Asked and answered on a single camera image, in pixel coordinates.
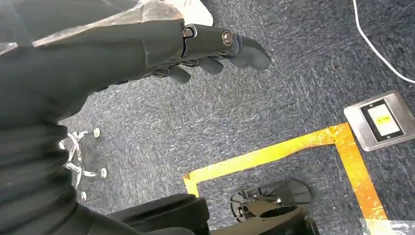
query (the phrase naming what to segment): yellow label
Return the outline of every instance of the yellow label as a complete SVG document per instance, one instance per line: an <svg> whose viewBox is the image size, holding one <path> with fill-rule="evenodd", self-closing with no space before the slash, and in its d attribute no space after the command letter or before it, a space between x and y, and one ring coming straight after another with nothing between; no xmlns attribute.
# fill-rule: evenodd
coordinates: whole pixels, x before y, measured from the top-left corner
<svg viewBox="0 0 415 235"><path fill-rule="evenodd" d="M380 116L376 119L376 124L378 125L382 125L382 124L386 124L392 121L392 117L389 114Z"/></svg>

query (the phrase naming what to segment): robotic finger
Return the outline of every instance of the robotic finger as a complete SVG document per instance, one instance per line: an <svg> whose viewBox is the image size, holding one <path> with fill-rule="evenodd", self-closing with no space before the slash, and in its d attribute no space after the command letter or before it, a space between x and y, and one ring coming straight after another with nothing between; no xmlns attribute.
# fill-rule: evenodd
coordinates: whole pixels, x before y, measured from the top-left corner
<svg viewBox="0 0 415 235"><path fill-rule="evenodd" d="M256 70L266 69L271 58L255 40L232 34L230 31L204 25L191 24L183 29L184 50L178 65L201 67L209 74L219 74L223 65L220 60L228 59L239 68L248 66ZM170 76L180 83L187 82L188 73L173 70L157 70L156 76Z"/></svg>

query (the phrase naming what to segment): black fabric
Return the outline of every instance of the black fabric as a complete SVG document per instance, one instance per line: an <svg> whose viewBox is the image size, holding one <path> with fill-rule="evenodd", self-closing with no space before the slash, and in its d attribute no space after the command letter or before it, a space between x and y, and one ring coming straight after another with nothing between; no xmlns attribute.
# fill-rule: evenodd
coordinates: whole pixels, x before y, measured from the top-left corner
<svg viewBox="0 0 415 235"><path fill-rule="evenodd" d="M167 25L180 28L180 23ZM169 51L171 56L183 50L180 33L169 37L181 42ZM162 63L166 55L152 56ZM151 73L147 59L139 37L105 44L19 47L0 56L0 234L137 234L77 204L71 173L63 168L68 153L58 147L68 131L57 123L77 113L86 97L102 87ZM102 232L99 224L110 229Z"/></svg>
<svg viewBox="0 0 415 235"><path fill-rule="evenodd" d="M139 232L182 227L196 235L208 231L208 205L204 198L176 194L110 214Z"/></svg>

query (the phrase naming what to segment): metal floor plate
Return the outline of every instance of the metal floor plate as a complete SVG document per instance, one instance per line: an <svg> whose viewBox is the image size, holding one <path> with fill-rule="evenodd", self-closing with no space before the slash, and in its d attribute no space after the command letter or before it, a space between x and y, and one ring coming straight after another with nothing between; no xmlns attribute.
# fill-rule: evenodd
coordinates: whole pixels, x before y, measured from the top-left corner
<svg viewBox="0 0 415 235"><path fill-rule="evenodd" d="M397 91L349 106L345 115L365 151L415 138L415 117Z"/></svg>

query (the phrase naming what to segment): white cable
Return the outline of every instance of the white cable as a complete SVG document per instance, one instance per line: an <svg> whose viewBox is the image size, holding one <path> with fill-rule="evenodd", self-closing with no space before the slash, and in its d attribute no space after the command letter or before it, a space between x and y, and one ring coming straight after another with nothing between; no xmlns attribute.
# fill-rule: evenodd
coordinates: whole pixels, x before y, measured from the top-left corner
<svg viewBox="0 0 415 235"><path fill-rule="evenodd" d="M359 33L362 35L362 37L365 39L365 41L368 43L369 47L373 50L373 52L375 52L375 54L383 61L383 63L385 63L385 65L387 65L389 67L389 69L392 70L392 72L394 72L398 77L402 78L403 80L407 81L407 82L411 82L411 83L415 83L414 80L411 80L403 75L401 75L398 71L396 71L396 69L377 51L377 49L373 46L373 44L369 41L369 39L366 37L365 33L362 31L362 29L360 28L360 23L359 23L359 15L357 13L357 3L356 0L353 0L353 5L354 5L354 16L356 17L356 25L357 25L357 29L359 30Z"/></svg>

